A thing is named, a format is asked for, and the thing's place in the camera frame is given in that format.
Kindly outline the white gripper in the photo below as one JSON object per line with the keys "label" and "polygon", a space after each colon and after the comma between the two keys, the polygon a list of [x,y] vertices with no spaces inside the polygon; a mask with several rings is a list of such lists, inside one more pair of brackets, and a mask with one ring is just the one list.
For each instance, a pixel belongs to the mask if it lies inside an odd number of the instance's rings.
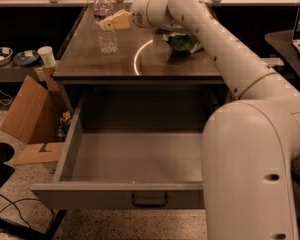
{"label": "white gripper", "polygon": [[100,27],[105,31],[121,30],[130,28],[133,23],[140,28],[150,28],[147,17],[147,7],[150,0],[134,0],[130,7],[130,13],[126,10],[119,10],[111,16],[99,22]]}

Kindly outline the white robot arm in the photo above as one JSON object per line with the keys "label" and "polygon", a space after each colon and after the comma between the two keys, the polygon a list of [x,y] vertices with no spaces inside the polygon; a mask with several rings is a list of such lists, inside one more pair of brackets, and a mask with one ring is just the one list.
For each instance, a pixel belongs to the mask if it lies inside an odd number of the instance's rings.
{"label": "white robot arm", "polygon": [[208,240],[299,240],[291,166],[300,155],[300,92],[214,18],[203,0],[135,0],[105,30],[180,25],[234,97],[203,131]]}

